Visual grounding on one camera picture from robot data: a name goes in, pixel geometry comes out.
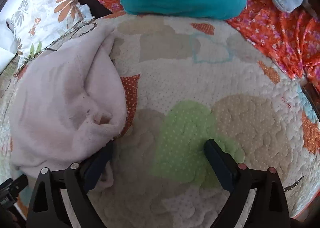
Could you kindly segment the pale pink printed garment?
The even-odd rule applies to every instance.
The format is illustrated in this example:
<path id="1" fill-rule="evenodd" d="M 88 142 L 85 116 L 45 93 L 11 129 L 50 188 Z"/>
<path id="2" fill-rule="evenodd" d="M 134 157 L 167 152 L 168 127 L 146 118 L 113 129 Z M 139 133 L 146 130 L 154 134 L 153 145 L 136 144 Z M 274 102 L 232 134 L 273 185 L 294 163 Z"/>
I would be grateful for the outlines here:
<path id="1" fill-rule="evenodd" d="M 63 170 L 121 134 L 127 107 L 113 43 L 114 28 L 103 23 L 28 66 L 10 111 L 16 169 L 32 178 Z"/>

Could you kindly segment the quilted heart pattern bedspread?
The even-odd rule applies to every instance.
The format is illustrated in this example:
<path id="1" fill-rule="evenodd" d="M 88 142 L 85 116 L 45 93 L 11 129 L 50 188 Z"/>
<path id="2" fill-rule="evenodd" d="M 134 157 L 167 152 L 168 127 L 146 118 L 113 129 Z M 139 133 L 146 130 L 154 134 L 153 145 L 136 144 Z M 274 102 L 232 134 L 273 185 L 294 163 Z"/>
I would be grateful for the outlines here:
<path id="1" fill-rule="evenodd" d="M 89 193 L 107 227 L 209 227 L 228 199 L 203 153 L 274 167 L 289 214 L 319 191 L 319 120 L 302 91 L 222 21 L 134 16 L 114 26 L 110 57 L 127 97 L 114 183 Z"/>

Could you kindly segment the white paper shopping bag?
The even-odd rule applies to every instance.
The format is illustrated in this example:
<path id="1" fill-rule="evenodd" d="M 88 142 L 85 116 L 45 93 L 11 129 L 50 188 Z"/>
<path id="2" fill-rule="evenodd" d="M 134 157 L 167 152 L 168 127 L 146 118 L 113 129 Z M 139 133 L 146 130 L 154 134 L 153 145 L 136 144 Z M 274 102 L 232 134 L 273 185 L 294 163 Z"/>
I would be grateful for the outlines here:
<path id="1" fill-rule="evenodd" d="M 17 40 L 14 37 L 12 15 L 18 10 L 22 0 L 8 0 L 1 9 L 1 72 L 17 53 Z"/>

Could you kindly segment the red floral fabric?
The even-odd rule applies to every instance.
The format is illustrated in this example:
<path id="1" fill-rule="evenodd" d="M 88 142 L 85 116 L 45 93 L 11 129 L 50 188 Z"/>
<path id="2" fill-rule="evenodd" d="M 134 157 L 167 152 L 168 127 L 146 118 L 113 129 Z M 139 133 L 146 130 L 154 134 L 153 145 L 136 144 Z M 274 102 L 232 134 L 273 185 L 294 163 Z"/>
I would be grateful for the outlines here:
<path id="1" fill-rule="evenodd" d="M 97 0 L 108 11 L 122 13 L 120 0 Z M 227 21 L 290 78 L 306 76 L 319 88 L 319 20 L 302 7 L 277 10 L 271 0 L 247 0 L 247 7 Z"/>

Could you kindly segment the white floral pillow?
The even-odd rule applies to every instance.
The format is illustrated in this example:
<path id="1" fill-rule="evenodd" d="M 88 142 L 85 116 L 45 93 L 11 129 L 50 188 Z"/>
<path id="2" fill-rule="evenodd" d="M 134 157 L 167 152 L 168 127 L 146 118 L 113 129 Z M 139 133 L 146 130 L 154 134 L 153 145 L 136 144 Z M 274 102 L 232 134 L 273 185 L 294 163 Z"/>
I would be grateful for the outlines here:
<path id="1" fill-rule="evenodd" d="M 61 36 L 93 19 L 78 0 L 22 0 L 9 18 L 17 40 L 20 69 Z"/>

